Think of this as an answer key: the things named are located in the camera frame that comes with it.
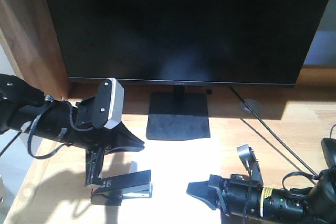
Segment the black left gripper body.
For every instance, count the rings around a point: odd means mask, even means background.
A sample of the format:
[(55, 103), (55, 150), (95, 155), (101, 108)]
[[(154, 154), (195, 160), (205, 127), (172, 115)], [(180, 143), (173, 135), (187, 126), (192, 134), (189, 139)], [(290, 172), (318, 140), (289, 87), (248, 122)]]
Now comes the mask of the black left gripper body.
[(32, 152), (33, 136), (86, 150), (103, 147), (105, 152), (109, 129), (92, 126), (94, 99), (90, 97), (76, 106), (68, 101), (48, 100), (41, 107), (25, 105), (17, 109), (15, 127), (28, 134), (28, 152)]

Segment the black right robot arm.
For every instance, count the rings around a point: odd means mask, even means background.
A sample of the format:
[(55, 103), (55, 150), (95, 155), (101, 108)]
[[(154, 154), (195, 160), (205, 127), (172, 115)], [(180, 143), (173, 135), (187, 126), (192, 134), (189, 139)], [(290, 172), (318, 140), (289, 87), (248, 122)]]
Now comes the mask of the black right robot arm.
[(189, 183), (187, 194), (223, 216), (240, 216), (271, 223), (335, 223), (335, 168), (315, 177), (314, 187), (286, 190), (262, 186), (240, 174), (211, 175)]

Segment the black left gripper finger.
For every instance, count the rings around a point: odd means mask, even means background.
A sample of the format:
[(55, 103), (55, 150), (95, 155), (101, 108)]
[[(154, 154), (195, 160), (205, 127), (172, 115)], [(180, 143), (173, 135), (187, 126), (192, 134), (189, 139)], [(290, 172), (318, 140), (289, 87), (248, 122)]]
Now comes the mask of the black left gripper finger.
[(103, 182), (100, 177), (104, 160), (104, 148), (86, 150), (86, 175), (85, 186), (89, 188), (99, 188)]
[(131, 133), (122, 122), (108, 130), (105, 153), (140, 152), (143, 149), (144, 142)]

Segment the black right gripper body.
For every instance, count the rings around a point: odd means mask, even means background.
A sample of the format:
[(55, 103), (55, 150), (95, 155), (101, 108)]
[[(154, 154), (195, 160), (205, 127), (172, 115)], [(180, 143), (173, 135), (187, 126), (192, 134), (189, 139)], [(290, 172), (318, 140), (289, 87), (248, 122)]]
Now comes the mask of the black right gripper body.
[(239, 179), (238, 174), (222, 178), (210, 175), (208, 186), (212, 210), (220, 209), (222, 213), (236, 216), (246, 214), (249, 218), (260, 217), (260, 198), (263, 181)]

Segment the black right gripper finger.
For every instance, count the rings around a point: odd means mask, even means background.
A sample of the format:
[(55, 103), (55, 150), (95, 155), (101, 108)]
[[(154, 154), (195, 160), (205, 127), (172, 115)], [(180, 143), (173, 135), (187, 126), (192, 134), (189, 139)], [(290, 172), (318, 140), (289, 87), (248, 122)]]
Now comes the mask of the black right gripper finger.
[(191, 182), (187, 187), (187, 194), (202, 201), (211, 210), (221, 209), (218, 192), (215, 188), (209, 187), (208, 181)]

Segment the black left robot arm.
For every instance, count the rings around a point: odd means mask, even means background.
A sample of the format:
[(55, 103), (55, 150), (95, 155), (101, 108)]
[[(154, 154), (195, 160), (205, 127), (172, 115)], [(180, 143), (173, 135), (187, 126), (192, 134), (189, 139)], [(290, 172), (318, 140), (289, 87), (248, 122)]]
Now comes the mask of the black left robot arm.
[(104, 79), (96, 95), (76, 105), (57, 101), (16, 76), (1, 75), (1, 133), (28, 134), (86, 151), (86, 186), (105, 185), (101, 177), (105, 155), (139, 152), (144, 142), (122, 123), (124, 88), (115, 79)]

